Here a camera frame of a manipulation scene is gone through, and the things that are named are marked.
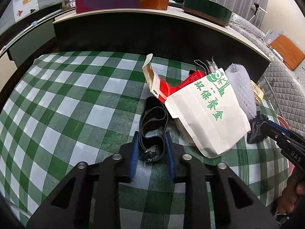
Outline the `right hand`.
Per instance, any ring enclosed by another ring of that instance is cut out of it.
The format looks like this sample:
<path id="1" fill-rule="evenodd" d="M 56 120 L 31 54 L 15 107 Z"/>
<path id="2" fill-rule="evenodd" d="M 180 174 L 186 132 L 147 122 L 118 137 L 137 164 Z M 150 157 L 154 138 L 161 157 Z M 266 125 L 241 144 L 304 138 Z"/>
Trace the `right hand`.
<path id="1" fill-rule="evenodd" d="M 295 208 L 299 196 L 304 195 L 304 172 L 295 167 L 287 180 L 287 185 L 279 197 L 277 210 L 281 214 L 290 214 Z"/>

